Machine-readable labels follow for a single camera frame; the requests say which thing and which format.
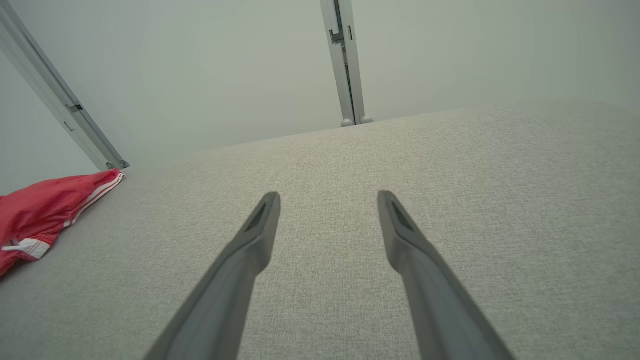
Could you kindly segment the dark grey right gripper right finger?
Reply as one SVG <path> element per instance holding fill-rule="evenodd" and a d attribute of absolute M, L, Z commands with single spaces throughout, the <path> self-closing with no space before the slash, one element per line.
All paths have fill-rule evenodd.
<path fill-rule="evenodd" d="M 422 360 L 515 360 L 400 200 L 377 194 L 387 260 L 402 278 Z"/>

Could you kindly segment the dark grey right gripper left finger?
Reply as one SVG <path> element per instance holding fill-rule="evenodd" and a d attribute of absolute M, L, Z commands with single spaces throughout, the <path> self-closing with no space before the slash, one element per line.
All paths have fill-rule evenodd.
<path fill-rule="evenodd" d="M 266 193 L 144 360 L 236 360 L 254 283 L 269 265 L 281 196 Z"/>

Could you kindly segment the red shorts with white stripe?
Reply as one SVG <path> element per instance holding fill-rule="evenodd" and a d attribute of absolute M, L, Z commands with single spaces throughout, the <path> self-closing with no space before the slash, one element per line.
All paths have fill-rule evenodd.
<path fill-rule="evenodd" d="M 0 278 L 16 265 L 43 258 L 66 228 L 125 177 L 112 169 L 53 178 L 0 196 Z"/>

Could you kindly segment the grey double partition post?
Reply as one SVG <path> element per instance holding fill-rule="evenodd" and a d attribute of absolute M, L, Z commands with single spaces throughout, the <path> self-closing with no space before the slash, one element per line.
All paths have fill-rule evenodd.
<path fill-rule="evenodd" d="M 319 0 L 342 112 L 340 127 L 374 122 L 365 110 L 351 0 Z"/>

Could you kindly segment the grey slanted partition post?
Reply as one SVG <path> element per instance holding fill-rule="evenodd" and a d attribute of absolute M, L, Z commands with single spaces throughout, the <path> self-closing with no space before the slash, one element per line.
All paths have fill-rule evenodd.
<path fill-rule="evenodd" d="M 130 167 L 47 57 L 9 0 L 0 0 L 0 50 L 98 170 Z"/>

